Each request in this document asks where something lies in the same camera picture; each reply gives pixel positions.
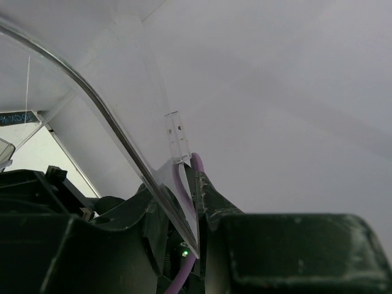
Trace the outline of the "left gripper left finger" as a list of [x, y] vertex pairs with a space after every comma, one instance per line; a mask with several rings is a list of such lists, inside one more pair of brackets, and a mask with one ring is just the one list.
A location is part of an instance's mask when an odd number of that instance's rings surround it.
[[60, 170], [1, 174], [2, 293], [163, 293], [168, 219], [145, 187], [84, 197]]

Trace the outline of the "clear acrylic drawer cabinet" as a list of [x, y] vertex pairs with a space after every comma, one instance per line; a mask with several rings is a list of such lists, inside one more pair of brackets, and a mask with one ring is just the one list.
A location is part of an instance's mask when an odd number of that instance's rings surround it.
[[1, 113], [38, 123], [1, 127], [22, 155], [52, 130], [98, 196], [129, 198], [144, 183], [198, 255], [183, 183], [190, 152], [143, 28], [160, 1], [2, 1]]

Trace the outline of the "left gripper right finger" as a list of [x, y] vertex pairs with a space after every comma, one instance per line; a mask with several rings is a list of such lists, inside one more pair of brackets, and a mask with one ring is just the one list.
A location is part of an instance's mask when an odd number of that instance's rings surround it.
[[391, 265], [355, 214], [244, 213], [195, 174], [206, 293], [390, 293]]

